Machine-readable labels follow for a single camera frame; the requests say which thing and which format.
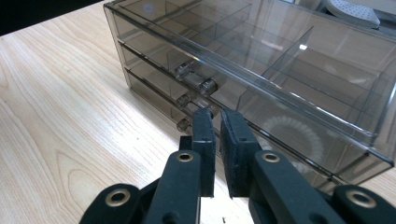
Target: white object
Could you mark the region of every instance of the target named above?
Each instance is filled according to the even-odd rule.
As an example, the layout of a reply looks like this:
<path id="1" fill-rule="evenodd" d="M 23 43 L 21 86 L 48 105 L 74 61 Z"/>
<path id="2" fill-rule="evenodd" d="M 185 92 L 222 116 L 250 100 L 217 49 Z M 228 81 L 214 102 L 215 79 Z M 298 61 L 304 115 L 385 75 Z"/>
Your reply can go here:
<path id="1" fill-rule="evenodd" d="M 376 10 L 396 15 L 396 0 L 348 0 L 351 3 L 370 7 Z"/>
<path id="2" fill-rule="evenodd" d="M 326 8 L 336 17 L 361 26 L 378 28 L 379 18 L 374 10 L 345 0 L 327 0 Z"/>

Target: drawer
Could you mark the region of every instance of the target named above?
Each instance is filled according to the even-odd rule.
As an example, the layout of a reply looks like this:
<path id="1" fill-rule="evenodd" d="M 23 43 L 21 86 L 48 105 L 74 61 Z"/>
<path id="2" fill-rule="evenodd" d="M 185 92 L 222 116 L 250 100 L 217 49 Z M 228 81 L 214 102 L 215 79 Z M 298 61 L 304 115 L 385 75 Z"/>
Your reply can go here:
<path id="1" fill-rule="evenodd" d="M 381 63 L 349 60 L 342 44 L 358 36 L 386 51 L 394 41 L 326 21 L 323 27 L 341 32 L 334 38 L 344 38 L 330 51 L 333 42 L 322 34 L 331 34 L 316 15 L 304 11 L 300 28 L 287 34 L 289 24 L 281 24 L 277 33 L 266 7 L 124 0 L 106 4 L 106 15 L 128 85 L 181 131 L 190 130 L 193 111 L 209 107 L 219 133 L 219 111 L 228 107 L 245 117 L 263 148 L 286 153 L 316 187 L 357 184 L 387 170 L 396 146 L 396 51 L 376 49 Z M 356 46 L 348 48 L 359 54 Z"/>

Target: clear plastic case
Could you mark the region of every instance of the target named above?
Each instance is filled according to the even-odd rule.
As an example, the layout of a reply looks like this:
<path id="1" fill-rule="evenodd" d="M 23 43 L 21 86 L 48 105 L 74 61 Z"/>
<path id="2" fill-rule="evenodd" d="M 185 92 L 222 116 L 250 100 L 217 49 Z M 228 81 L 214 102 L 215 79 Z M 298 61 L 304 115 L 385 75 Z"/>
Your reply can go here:
<path id="1" fill-rule="evenodd" d="M 358 184 L 395 159 L 396 41 L 279 1 L 105 5 L 128 85 L 183 132 L 210 107 L 244 115 L 315 187 Z"/>

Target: light wood grain surface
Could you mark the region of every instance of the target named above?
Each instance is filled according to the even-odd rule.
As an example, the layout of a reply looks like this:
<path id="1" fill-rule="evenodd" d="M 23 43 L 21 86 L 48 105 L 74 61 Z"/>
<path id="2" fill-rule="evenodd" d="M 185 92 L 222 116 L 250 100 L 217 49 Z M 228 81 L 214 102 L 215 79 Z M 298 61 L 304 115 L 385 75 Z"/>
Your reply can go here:
<path id="1" fill-rule="evenodd" d="M 1 36 L 0 65 L 0 223 L 78 223 L 102 189 L 146 186 L 177 150 L 175 124 L 126 86 L 103 2 Z M 364 187 L 396 204 L 395 184 L 393 169 Z M 202 223 L 251 222 L 223 177 L 215 194 Z"/>

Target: black background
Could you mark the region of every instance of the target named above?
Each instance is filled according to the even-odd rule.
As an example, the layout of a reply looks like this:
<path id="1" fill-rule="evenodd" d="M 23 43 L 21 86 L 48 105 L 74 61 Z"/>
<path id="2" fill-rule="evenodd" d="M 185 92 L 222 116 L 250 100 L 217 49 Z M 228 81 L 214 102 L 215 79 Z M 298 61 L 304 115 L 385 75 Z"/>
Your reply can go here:
<path id="1" fill-rule="evenodd" d="M 97 2 L 100 0 L 0 0 L 0 35 Z"/>

